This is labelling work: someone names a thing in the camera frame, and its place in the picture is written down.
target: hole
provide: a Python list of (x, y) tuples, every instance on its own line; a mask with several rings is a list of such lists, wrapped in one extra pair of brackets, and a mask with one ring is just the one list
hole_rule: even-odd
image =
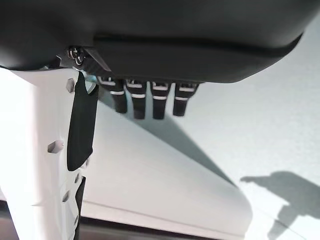
[(65, 193), (65, 195), (63, 196), (63, 198), (62, 198), (62, 202), (66, 202), (66, 201), (68, 201), (68, 199), (69, 199), (69, 191), (67, 191), (66, 193)]
[(66, 89), (69, 93), (75, 91), (75, 80), (73, 78), (69, 78), (66, 82)]
[(64, 141), (56, 140), (48, 145), (48, 153), (57, 154), (64, 148)]
[(76, 218), (75, 218), (75, 220), (74, 220), (74, 225), (77, 225), (78, 219), (79, 219), (79, 216), (76, 216)]
[(79, 181), (80, 178), (80, 174), (78, 173), (75, 177), (74, 183), (76, 184)]

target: white surface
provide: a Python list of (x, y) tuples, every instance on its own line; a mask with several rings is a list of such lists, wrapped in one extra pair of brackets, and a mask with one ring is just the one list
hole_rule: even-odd
[[(305, 215), (305, 210), (317, 212), (320, 206), (319, 26), (320, 16), (296, 49), (268, 69), (238, 83), (201, 85), (184, 118), (172, 117), (171, 89), (166, 120), (150, 120), (152, 109), (147, 106), (147, 120), (137, 121), (196, 161), (210, 159), (243, 189), (255, 206), (248, 240), (268, 239), (274, 219), (288, 201), (280, 193), (240, 179), (279, 171), (297, 176), (297, 182), (287, 182), (283, 190), (294, 193), (290, 204), (301, 205), (292, 208), (297, 215), (292, 224), (279, 219), (290, 229), (270, 239), (320, 239), (320, 215)], [(303, 179), (309, 185), (302, 184)]]
[(83, 174), (83, 216), (224, 240), (251, 220), (238, 189), (101, 102)]
[[(67, 148), (48, 153), (59, 140), (67, 145), (74, 93), (72, 69), (10, 72), (0, 68), (0, 186), (20, 240), (71, 240), (79, 214), (75, 199), (80, 171), (67, 170)], [(69, 199), (62, 202), (69, 191)]]

